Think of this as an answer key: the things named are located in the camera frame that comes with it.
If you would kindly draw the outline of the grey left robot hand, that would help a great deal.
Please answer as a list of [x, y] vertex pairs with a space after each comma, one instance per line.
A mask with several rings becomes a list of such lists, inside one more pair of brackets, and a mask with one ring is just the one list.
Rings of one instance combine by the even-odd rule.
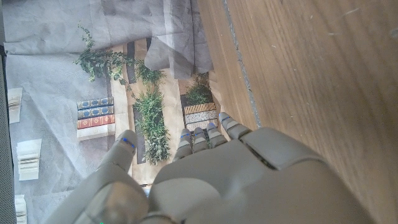
[[48, 223], [372, 223], [371, 214], [315, 151], [226, 113], [225, 129], [180, 135], [149, 192], [128, 174], [136, 134], [125, 130]]

